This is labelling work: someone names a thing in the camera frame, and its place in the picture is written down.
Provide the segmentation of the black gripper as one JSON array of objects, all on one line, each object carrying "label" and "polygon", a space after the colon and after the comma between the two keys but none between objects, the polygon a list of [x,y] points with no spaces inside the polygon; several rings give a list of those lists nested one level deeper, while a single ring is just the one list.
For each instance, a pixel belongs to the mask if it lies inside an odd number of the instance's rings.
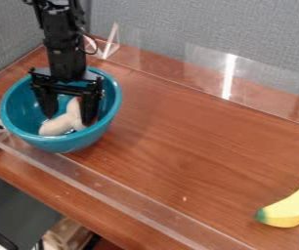
[{"label": "black gripper", "polygon": [[85,40],[61,48],[46,47],[48,67],[29,69],[30,87],[44,115],[50,118],[58,110],[60,94],[81,98],[82,124],[97,117],[103,77],[88,70]]}]

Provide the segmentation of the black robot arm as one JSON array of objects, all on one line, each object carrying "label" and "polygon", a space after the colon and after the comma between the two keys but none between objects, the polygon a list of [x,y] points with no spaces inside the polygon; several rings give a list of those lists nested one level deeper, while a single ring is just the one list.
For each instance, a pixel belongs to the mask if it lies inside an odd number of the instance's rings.
[{"label": "black robot arm", "polygon": [[52,118],[58,111],[57,96],[78,97],[82,124],[89,125],[97,117],[104,79],[88,70],[82,6],[78,0],[22,1],[33,6],[44,30],[48,67],[29,69],[30,87],[41,111]]}]

